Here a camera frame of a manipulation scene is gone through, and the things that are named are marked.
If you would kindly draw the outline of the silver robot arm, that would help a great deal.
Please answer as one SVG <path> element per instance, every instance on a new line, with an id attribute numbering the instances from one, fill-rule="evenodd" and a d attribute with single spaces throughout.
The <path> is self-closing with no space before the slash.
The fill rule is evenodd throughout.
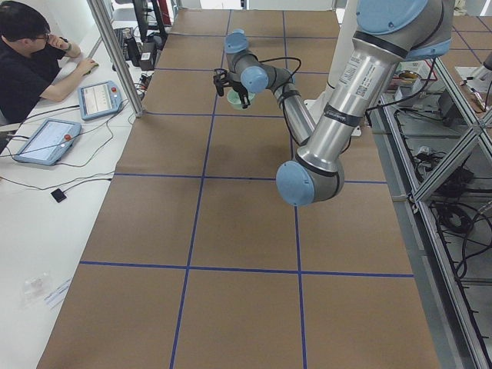
<path id="1" fill-rule="evenodd" d="M 354 50 L 317 124 L 294 158 L 276 174 L 281 197 L 294 206 L 326 201 L 344 185 L 339 156 L 370 104 L 381 96 L 401 62 L 446 54 L 452 1 L 359 1 Z"/>
<path id="2" fill-rule="evenodd" d="M 259 61 L 249 50 L 249 42 L 241 30 L 225 37 L 224 53 L 228 67 L 214 70 L 217 94 L 222 96 L 226 88 L 232 88 L 238 95 L 241 108 L 246 109 L 251 105 L 249 95 L 270 91 L 284 116 L 291 138 L 297 145 L 305 143 L 314 131 L 315 122 L 294 84 L 294 73 L 269 65 L 267 61 Z"/>

